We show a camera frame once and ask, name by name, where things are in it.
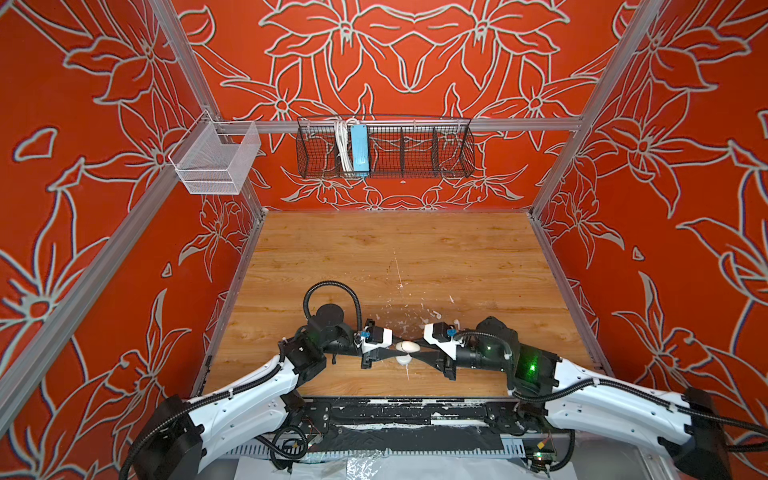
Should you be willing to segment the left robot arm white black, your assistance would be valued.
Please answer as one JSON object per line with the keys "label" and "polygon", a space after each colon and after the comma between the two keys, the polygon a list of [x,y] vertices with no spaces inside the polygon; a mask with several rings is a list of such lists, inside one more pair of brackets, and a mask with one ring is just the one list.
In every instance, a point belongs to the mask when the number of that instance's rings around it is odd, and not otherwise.
{"label": "left robot arm white black", "polygon": [[299,387],[317,377],[330,356],[370,365],[394,354],[396,341],[391,330],[363,320],[359,297],[340,281],[311,286],[302,310],[305,325],[280,341],[262,367],[211,394],[163,401],[129,448],[119,478],[192,479],[250,440],[280,466],[302,460],[312,439],[301,426]]}

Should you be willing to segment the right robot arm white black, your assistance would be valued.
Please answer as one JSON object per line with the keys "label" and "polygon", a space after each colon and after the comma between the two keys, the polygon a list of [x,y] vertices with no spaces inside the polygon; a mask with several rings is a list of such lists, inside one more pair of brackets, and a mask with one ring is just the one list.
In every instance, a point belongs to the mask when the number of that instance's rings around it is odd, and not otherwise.
{"label": "right robot arm white black", "polygon": [[465,330],[427,324],[422,339],[396,348],[450,380],[459,369],[499,371],[507,394],[545,425],[652,450],[695,479],[729,479],[731,456],[767,450],[765,427],[718,415],[703,390],[662,391],[599,374],[521,343],[494,317]]}

